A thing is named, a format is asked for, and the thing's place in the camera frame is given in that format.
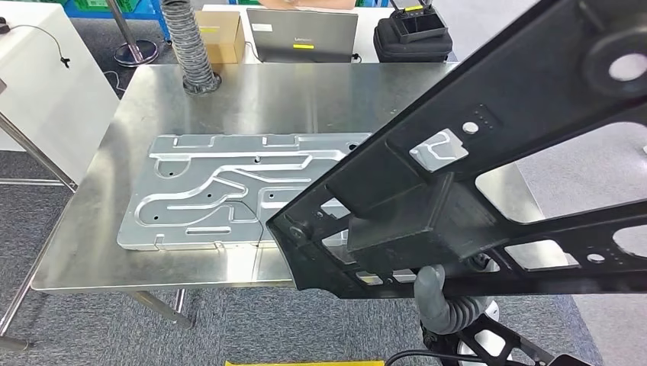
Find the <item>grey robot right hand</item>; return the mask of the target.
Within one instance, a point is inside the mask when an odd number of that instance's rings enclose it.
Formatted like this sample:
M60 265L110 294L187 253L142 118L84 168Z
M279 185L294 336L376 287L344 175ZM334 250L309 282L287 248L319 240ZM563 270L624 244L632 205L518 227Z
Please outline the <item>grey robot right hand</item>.
M436 334L453 333L452 317L443 294L446 272L441 265L421 268L414 282L414 299L425 329Z

